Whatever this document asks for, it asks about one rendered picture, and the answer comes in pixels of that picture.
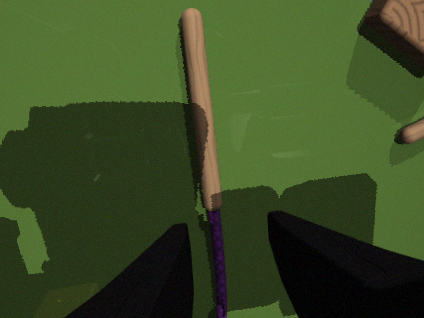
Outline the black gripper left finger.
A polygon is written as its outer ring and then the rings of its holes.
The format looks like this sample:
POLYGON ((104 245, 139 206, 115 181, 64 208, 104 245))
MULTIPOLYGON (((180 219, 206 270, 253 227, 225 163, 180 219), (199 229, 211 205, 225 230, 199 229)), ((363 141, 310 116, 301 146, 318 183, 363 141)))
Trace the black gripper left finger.
POLYGON ((173 224, 131 266, 64 318, 193 318, 187 224, 173 224))

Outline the brown wooden block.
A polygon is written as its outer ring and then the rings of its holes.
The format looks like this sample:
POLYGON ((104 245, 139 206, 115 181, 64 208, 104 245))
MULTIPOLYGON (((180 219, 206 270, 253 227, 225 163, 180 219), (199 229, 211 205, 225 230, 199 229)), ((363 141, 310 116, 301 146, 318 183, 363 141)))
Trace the brown wooden block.
POLYGON ((375 0, 364 19, 424 70, 424 0, 375 0))

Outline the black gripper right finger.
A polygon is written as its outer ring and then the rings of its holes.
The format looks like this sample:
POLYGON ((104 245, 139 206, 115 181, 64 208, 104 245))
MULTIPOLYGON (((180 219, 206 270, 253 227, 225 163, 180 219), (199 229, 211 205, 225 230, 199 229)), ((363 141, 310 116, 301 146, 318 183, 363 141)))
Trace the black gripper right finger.
POLYGON ((299 318, 424 318, 424 260, 283 211, 268 212, 267 224, 299 318))

